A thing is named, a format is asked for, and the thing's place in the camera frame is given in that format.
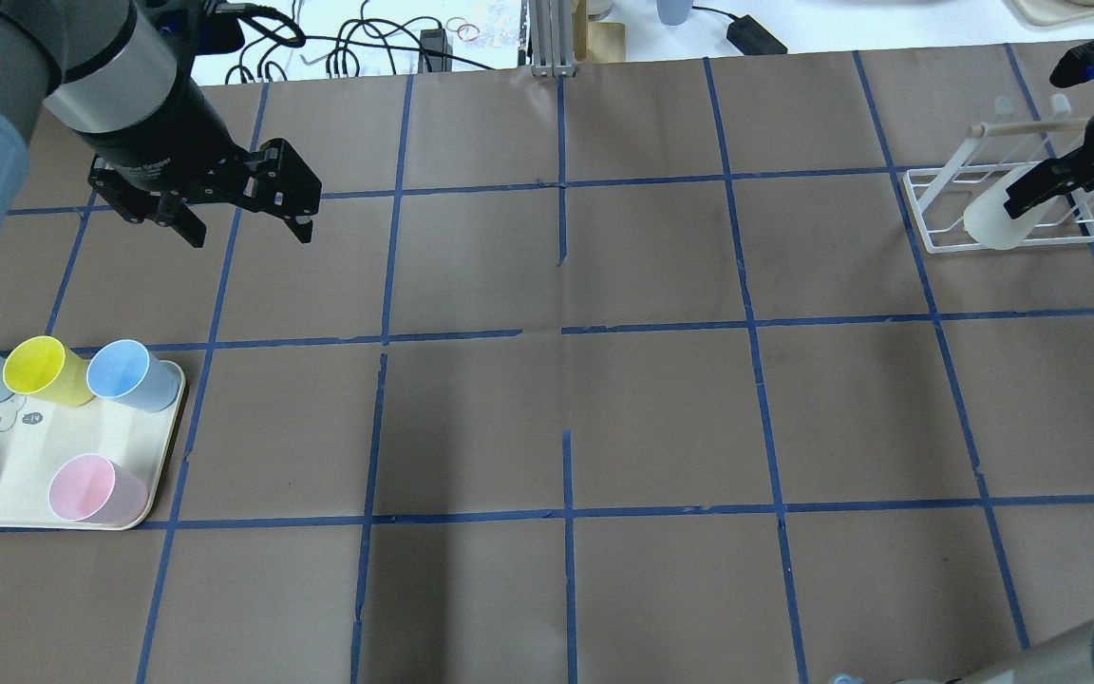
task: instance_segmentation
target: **cup rim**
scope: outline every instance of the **cup rim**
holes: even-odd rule
[[[97,393],[95,386],[91,384],[91,369],[96,368],[96,361],[101,359],[100,355],[103,355],[112,347],[129,347],[131,349],[142,350],[142,355],[147,356],[147,372],[151,370],[151,350],[148,349],[147,345],[142,345],[142,343],[138,341],[138,339],[117,339],[116,341],[109,341],[108,345],[105,345],[100,351],[96,351],[95,356],[91,357],[91,362],[88,363],[88,390],[91,390],[91,393],[95,394],[96,397],[100,397],[101,399],[118,399],[125,397],[126,394],[132,393],[133,390],[138,390],[139,386],[142,385],[142,381],[147,380],[147,373],[142,372],[142,376],[138,378],[138,382],[135,382],[135,384],[130,385],[129,389],[121,391],[121,393]]]
[[[11,382],[8,381],[8,369],[11,368],[11,359],[12,358],[16,359],[16,364],[21,363],[19,361],[18,357],[16,357],[16,351],[19,351],[20,349],[23,349],[27,345],[33,345],[33,346],[36,346],[36,345],[54,346],[54,345],[56,345],[57,348],[61,351],[61,362],[57,363],[57,370],[56,370],[56,372],[54,372],[54,376],[49,378],[48,382],[46,384],[40,385],[40,386],[36,386],[35,390],[23,391],[23,390],[16,389],[16,386],[12,386]],[[61,375],[61,372],[63,370],[66,370],[66,362],[68,362],[68,361],[69,361],[69,359],[67,358],[67,355],[66,355],[66,345],[61,345],[61,339],[53,337],[51,335],[38,335],[38,336],[35,336],[35,337],[30,337],[30,338],[25,339],[24,341],[20,343],[16,346],[16,348],[12,349],[11,353],[8,355],[8,358],[5,358],[5,360],[3,362],[3,384],[8,385],[8,390],[12,391],[15,394],[27,395],[27,394],[43,393],[45,390],[48,390],[48,386],[53,385],[54,382],[57,381],[58,376]]]

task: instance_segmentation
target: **pink cup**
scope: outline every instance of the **pink cup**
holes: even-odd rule
[[[82,454],[48,484],[48,509],[62,520],[126,524],[147,507],[147,485],[100,454]]]

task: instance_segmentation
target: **gray cup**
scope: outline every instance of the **gray cup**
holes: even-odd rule
[[[680,25],[690,16],[694,0],[656,0],[656,18],[663,25]]]

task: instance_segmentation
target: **yellow cup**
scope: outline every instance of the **yellow cup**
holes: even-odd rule
[[[65,407],[81,407],[95,397],[88,386],[88,362],[53,337],[23,341],[3,366],[3,382],[16,394],[27,394]]]

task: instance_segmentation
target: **power adapter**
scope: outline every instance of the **power adapter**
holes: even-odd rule
[[[735,19],[729,25],[729,33],[725,36],[743,55],[787,55],[788,53],[787,45],[779,43],[779,39],[771,32],[748,14]]]
[[[453,60],[445,55],[453,55],[450,47],[450,36],[442,27],[426,27],[421,30],[421,46],[426,50],[440,54],[421,53],[421,59],[416,66],[417,73],[449,72]]]

